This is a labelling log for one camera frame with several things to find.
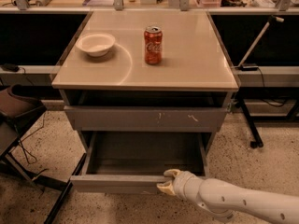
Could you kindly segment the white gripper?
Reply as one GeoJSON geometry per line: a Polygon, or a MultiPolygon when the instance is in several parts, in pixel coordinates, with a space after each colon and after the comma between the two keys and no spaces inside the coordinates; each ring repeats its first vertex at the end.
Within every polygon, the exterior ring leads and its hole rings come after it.
{"type": "Polygon", "coordinates": [[[198,201],[199,188],[203,179],[192,174],[189,171],[180,171],[179,169],[168,169],[164,171],[165,177],[174,178],[171,181],[158,183],[157,189],[169,196],[177,195],[180,199],[190,202],[198,201]]]}

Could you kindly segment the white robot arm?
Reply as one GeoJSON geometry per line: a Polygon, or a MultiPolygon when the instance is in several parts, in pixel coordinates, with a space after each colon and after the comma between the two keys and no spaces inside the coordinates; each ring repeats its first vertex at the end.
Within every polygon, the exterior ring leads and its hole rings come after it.
{"type": "Polygon", "coordinates": [[[234,219],[234,211],[249,214],[271,224],[299,224],[296,196],[244,189],[215,178],[201,178],[189,171],[170,169],[159,191],[193,203],[220,222],[234,219]]]}

